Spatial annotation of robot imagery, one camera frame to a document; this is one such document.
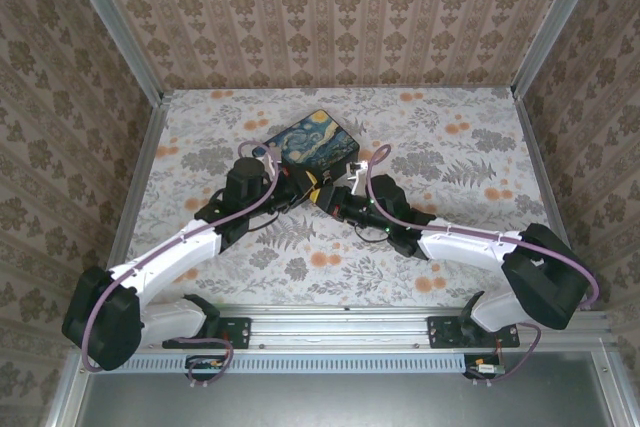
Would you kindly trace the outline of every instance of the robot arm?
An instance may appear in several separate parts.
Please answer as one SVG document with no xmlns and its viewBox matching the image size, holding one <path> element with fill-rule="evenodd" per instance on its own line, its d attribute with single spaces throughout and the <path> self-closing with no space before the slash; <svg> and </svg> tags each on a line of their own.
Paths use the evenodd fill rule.
<svg viewBox="0 0 640 427">
<path fill-rule="evenodd" d="M 286 212 L 306 200 L 317 187 L 316 179 L 296 166 L 283 165 L 275 190 L 258 208 L 215 228 L 220 219 L 240 213 L 266 198 L 273 182 L 263 163 L 241 158 L 227 174 L 222 198 L 214 196 L 183 229 L 149 252 L 104 271 L 93 267 L 80 277 L 63 321 L 62 332 L 78 347 L 90 316 L 106 289 L 106 298 L 95 317 L 88 353 L 102 368 L 113 370 L 139 346 L 176 337 L 211 337 L 217 310 L 195 296 L 171 304 L 149 305 L 152 299 L 187 270 L 211 259 L 237 242 L 249 229 L 252 217 Z"/>
<path fill-rule="evenodd" d="M 340 221 L 385 230 L 389 244 L 406 257 L 452 260 L 503 275 L 505 285 L 474 296 L 470 308 L 465 309 L 469 318 L 461 319 L 461 322 L 473 324 L 485 332 L 496 332 L 527 320 L 556 330 L 567 326 L 586 292 L 588 280 L 553 257 L 500 240 L 501 237 L 522 240 L 581 264 L 546 226 L 531 224 L 523 232 L 505 233 L 456 226 L 411 208 L 404 191 L 388 175 L 373 177 L 376 200 L 388 214 L 432 230 L 405 228 L 380 214 L 367 196 L 364 186 L 367 168 L 366 163 L 351 166 L 351 178 L 355 180 L 352 189 L 325 186 L 314 192 L 311 200 Z M 462 230 L 480 236 L 457 232 Z"/>
</svg>

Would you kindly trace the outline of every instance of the box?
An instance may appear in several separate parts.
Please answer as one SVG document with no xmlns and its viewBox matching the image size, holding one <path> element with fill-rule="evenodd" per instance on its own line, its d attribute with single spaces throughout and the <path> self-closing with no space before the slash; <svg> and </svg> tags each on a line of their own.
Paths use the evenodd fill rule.
<svg viewBox="0 0 640 427">
<path fill-rule="evenodd" d="M 342 177 L 360 152 L 360 145 L 324 110 L 316 110 L 265 143 L 279 148 L 283 160 L 303 166 L 323 184 Z M 253 155 L 263 156 L 264 149 L 255 148 Z"/>
</svg>

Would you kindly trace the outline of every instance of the metal frame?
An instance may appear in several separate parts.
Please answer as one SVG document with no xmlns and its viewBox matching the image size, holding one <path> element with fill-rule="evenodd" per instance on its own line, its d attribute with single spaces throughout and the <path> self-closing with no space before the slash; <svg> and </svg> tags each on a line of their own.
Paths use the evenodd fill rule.
<svg viewBox="0 0 640 427">
<path fill-rule="evenodd" d="M 121 15 L 113 0 L 90 1 L 149 99 L 151 106 L 158 107 L 162 98 L 162 84 L 129 30 L 125 16 Z"/>
<path fill-rule="evenodd" d="M 513 79 L 517 96 L 524 97 L 526 94 L 577 3 L 578 0 L 553 0 Z"/>
<path fill-rule="evenodd" d="M 547 170 L 544 167 L 544 161 L 542 160 L 542 154 L 540 148 L 536 142 L 536 136 L 529 120 L 529 114 L 524 106 L 521 96 L 515 96 L 516 112 L 518 112 L 518 118 L 520 119 L 520 125 L 522 126 L 522 133 L 524 135 L 524 141 L 529 149 L 529 155 L 531 157 L 531 164 L 533 165 L 533 172 L 540 188 L 540 195 L 542 196 L 542 203 L 547 211 L 547 219 L 549 220 L 549 228 L 567 245 L 569 243 L 569 237 L 567 231 L 564 229 L 562 223 L 562 217 L 560 216 L 560 210 L 556 203 L 556 198 L 553 195 L 553 189 L 547 176 Z"/>
<path fill-rule="evenodd" d="M 147 181 L 149 180 L 149 174 L 153 166 L 153 159 L 158 149 L 158 143 L 160 142 L 160 136 L 164 129 L 172 97 L 173 92 L 165 95 L 162 98 L 162 104 L 160 104 L 157 109 L 151 111 L 147 132 L 140 149 L 140 156 L 136 162 L 136 168 L 133 171 L 131 185 L 127 193 L 127 200 L 122 210 L 118 230 L 116 231 L 111 253 L 109 254 L 109 260 L 107 261 L 107 268 L 122 264 L 127 260 L 127 251 L 129 244 L 131 244 L 131 237 L 133 236 L 133 230 L 136 226 L 138 212 L 140 212 L 140 205 L 144 198 L 144 191 L 147 187 Z"/>
<path fill-rule="evenodd" d="M 221 306 L 220 310 L 223 316 L 252 319 L 251 344 L 249 349 L 238 351 L 237 373 L 318 373 L 313 361 L 331 365 L 335 373 L 451 373 L 460 371 L 461 355 L 472 352 L 434 350 L 429 345 L 426 319 L 455 315 L 458 309 Z M 521 346 L 509 351 L 526 351 L 533 338 L 532 331 L 520 330 Z M 638 406 L 616 352 L 606 313 L 578 312 L 561 332 L 543 328 L 536 351 L 590 352 L 614 425 L 640 425 Z M 197 351 L 198 355 L 221 353 L 215 349 Z M 75 351 L 65 366 L 47 427 L 75 425 L 90 375 L 182 373 L 178 366 L 189 354 L 194 351 L 142 349 L 120 372 L 89 374 Z"/>
</svg>

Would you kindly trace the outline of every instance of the wall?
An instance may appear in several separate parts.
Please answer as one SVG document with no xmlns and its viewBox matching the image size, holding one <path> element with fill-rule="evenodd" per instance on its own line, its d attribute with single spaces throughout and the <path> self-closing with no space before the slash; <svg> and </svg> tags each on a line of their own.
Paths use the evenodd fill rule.
<svg viewBox="0 0 640 427">
<path fill-rule="evenodd" d="M 508 85 L 552 0 L 116 0 L 165 89 Z"/>
<path fill-rule="evenodd" d="M 0 425 L 37 425 L 103 265 L 150 106 L 88 0 L 0 0 Z"/>
<path fill-rule="evenodd" d="M 525 104 L 573 247 L 640 379 L 640 0 L 580 0 Z"/>
</svg>

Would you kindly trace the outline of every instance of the table surface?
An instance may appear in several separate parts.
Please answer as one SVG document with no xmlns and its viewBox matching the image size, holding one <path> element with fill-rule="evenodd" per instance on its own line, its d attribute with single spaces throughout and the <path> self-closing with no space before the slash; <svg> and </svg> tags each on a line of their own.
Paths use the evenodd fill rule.
<svg viewBox="0 0 640 427">
<path fill-rule="evenodd" d="M 547 224 L 507 88 L 177 91 L 128 257 L 174 234 L 224 187 L 240 142 L 267 140 L 317 109 L 356 139 L 361 158 L 392 145 L 375 172 L 392 175 L 413 206 L 492 230 Z M 195 293 L 227 304 L 455 307 L 501 282 L 463 264 L 404 258 L 386 242 L 366 244 L 307 202 L 191 269 L 157 300 Z"/>
</svg>

